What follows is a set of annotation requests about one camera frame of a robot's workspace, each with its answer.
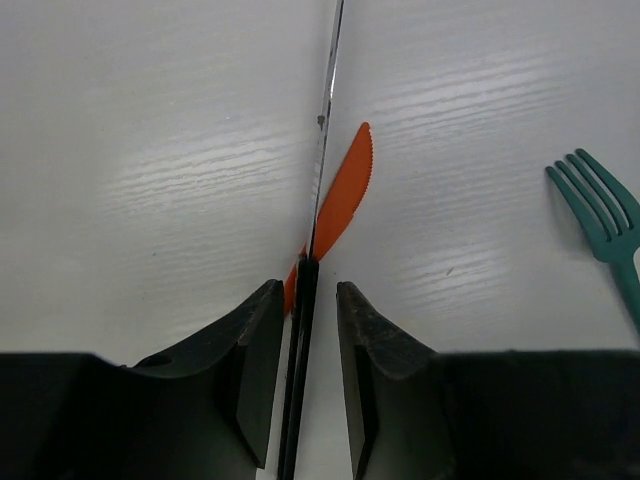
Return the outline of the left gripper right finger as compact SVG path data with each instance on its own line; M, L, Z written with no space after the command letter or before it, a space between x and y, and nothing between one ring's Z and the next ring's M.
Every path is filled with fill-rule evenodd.
M439 353L351 282L337 323L357 479L635 479L639 355Z

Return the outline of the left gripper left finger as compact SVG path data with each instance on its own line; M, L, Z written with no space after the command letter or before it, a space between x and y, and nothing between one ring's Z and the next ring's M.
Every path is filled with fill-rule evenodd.
M1 357L5 479L252 479L266 464L284 288L261 285L184 340L118 366Z

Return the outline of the steel knife black handle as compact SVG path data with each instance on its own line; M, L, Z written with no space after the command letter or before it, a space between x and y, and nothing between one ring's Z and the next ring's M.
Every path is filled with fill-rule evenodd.
M295 477L319 271L319 261L314 258L314 253L321 203L321 185L329 138L343 11L344 1L338 0L333 20L322 105L317 117L319 135L311 193L311 221L305 252L299 256L296 266L283 418L278 451L277 478L279 480L293 480Z

